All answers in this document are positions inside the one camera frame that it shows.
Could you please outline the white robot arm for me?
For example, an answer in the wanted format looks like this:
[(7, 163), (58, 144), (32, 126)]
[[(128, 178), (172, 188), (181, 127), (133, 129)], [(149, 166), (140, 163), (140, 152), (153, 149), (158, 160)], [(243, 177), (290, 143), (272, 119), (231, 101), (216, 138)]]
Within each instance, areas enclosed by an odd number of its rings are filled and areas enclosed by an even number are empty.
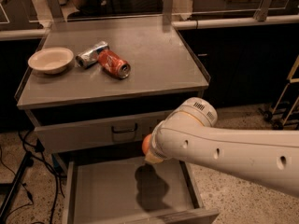
[(299, 196), (298, 131), (221, 129), (217, 118), (207, 101), (186, 100), (145, 137), (145, 161), (185, 161)]

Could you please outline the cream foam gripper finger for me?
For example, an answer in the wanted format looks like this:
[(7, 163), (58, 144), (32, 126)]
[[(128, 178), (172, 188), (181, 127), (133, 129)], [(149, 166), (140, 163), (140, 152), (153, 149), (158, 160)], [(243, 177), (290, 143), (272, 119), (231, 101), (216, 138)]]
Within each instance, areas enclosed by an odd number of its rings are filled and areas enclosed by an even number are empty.
[(145, 162), (150, 164), (157, 164), (163, 162), (164, 159), (161, 157), (161, 155), (157, 152), (148, 151), (145, 155)]

